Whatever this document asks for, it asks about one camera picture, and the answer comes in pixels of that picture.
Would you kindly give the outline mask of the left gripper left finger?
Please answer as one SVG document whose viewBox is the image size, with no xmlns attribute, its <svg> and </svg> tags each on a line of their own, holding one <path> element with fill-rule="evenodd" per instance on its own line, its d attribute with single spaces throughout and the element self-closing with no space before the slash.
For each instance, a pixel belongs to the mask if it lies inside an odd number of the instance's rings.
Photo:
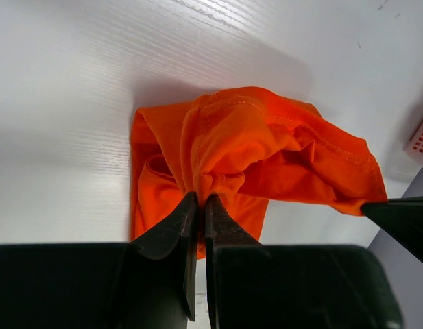
<svg viewBox="0 0 423 329">
<path fill-rule="evenodd" d="M 161 222 L 130 243 L 136 266 L 131 288 L 148 321 L 195 320 L 198 201 L 187 193 Z"/>
</svg>

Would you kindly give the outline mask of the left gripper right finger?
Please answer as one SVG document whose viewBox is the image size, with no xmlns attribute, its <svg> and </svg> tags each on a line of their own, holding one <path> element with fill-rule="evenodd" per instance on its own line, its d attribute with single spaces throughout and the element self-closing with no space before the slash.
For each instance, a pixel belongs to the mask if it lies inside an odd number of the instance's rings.
<svg viewBox="0 0 423 329">
<path fill-rule="evenodd" d="M 233 245 L 262 246 L 245 231 L 227 212 L 217 194 L 212 194 L 205 203 L 204 241 L 206 247 L 206 287 L 208 316 L 212 329 L 217 328 L 217 304 L 215 284 L 215 261 L 213 256 L 218 247 Z"/>
</svg>

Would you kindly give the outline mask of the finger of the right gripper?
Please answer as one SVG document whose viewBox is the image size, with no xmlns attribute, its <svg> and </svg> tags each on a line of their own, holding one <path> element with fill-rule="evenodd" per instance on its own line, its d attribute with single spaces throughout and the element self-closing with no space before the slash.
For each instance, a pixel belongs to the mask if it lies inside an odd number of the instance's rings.
<svg viewBox="0 0 423 329">
<path fill-rule="evenodd" d="M 361 212 L 423 263 L 423 196 L 366 203 Z"/>
</svg>

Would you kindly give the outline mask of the orange t shirt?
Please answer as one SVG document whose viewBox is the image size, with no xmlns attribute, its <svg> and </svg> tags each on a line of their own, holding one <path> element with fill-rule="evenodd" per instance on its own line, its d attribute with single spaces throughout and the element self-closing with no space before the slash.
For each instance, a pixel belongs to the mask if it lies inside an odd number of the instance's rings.
<svg viewBox="0 0 423 329">
<path fill-rule="evenodd" d="M 365 140 L 309 103 L 259 87 L 221 90 L 184 103 L 139 108 L 130 132 L 130 236 L 169 215 L 190 192 L 219 196 L 258 239 L 270 200 L 361 215 L 387 194 Z"/>
</svg>

